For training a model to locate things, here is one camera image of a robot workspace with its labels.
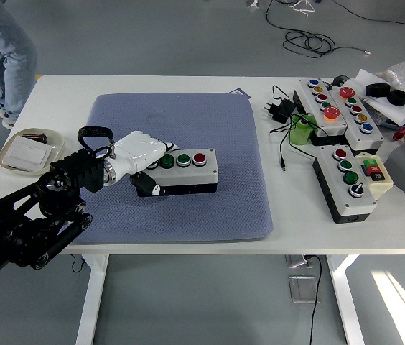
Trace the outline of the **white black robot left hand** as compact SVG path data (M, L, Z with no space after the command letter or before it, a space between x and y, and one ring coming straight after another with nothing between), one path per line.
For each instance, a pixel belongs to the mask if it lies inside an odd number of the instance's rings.
M178 150L171 142L161 142L140 131L133 131L111 147L104 160L104 185L117 183L125 175L145 196L160 196L161 187L143 170L159 161L166 153Z

